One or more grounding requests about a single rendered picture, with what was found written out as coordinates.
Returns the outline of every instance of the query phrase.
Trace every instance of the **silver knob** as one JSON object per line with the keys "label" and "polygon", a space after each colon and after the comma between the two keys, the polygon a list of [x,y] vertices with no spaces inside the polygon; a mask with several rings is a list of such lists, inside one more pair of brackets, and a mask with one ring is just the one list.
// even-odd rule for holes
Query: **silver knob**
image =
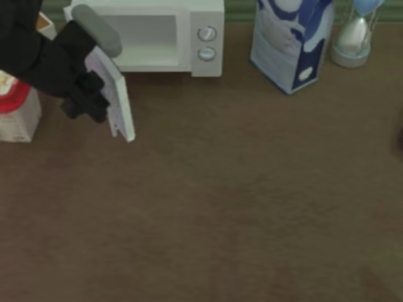
{"label": "silver knob", "polygon": [[208,26],[200,29],[197,35],[201,41],[210,42],[217,37],[217,31],[214,27]]}
{"label": "silver knob", "polygon": [[205,62],[209,62],[215,59],[217,53],[215,52],[214,48],[205,47],[199,50],[199,59]]}

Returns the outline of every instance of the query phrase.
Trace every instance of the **microwave door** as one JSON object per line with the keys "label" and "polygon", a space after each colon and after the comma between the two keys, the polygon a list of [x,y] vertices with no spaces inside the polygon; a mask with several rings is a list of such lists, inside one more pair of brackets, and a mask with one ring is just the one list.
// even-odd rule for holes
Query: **microwave door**
{"label": "microwave door", "polygon": [[[64,9],[67,21],[72,20],[71,11],[71,7]],[[120,132],[126,141],[135,140],[132,110],[123,74],[99,47],[88,55],[86,67],[88,71],[95,71],[105,83],[102,94],[110,102],[108,121],[113,137],[117,137]]]}

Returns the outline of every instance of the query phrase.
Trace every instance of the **green curtain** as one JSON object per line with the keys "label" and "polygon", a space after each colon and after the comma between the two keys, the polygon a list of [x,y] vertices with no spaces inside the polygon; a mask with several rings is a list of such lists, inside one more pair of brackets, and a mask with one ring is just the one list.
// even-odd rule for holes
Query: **green curtain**
{"label": "green curtain", "polygon": [[[71,0],[44,0],[43,12],[55,22],[63,22],[62,8],[69,5],[70,1]],[[257,0],[225,0],[227,21],[253,21],[256,1]],[[345,4],[349,0],[335,1],[338,19],[340,19]],[[380,15],[380,21],[403,22],[403,0],[385,0]]]}

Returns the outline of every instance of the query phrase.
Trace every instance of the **blue and white carton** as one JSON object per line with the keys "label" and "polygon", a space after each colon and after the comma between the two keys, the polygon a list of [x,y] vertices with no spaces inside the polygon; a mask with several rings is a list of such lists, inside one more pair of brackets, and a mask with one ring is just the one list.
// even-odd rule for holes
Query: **blue and white carton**
{"label": "blue and white carton", "polygon": [[258,0],[251,62],[286,94],[319,78],[333,0]]}

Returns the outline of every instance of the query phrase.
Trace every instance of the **white microwave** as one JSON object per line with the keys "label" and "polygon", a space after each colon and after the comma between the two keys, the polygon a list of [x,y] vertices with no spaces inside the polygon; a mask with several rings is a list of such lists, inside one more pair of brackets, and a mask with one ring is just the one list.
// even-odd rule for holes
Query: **white microwave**
{"label": "white microwave", "polygon": [[102,16],[122,40],[114,58],[122,72],[191,72],[222,75],[224,0],[72,0]]}

